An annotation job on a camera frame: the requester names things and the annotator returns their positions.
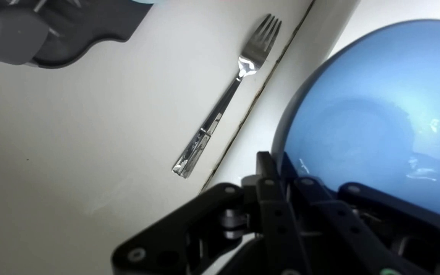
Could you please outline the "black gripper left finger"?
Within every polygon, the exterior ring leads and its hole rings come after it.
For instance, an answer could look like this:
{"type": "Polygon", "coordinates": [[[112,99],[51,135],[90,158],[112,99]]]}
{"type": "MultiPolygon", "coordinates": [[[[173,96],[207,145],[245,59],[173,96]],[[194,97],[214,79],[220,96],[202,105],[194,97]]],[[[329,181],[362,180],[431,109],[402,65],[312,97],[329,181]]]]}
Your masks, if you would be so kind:
{"type": "Polygon", "coordinates": [[[113,275],[200,275],[249,232],[254,187],[220,183],[120,244],[113,275]]]}

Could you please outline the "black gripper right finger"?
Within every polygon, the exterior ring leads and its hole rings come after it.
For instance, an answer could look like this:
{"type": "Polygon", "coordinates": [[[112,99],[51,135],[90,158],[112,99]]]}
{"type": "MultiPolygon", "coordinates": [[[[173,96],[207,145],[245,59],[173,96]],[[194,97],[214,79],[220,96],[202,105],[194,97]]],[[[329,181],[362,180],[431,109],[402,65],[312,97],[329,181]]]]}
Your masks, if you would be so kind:
{"type": "Polygon", "coordinates": [[[343,245],[341,270],[356,275],[440,275],[440,213],[358,181],[330,190],[300,175],[288,154],[285,180],[309,219],[343,245]]]}

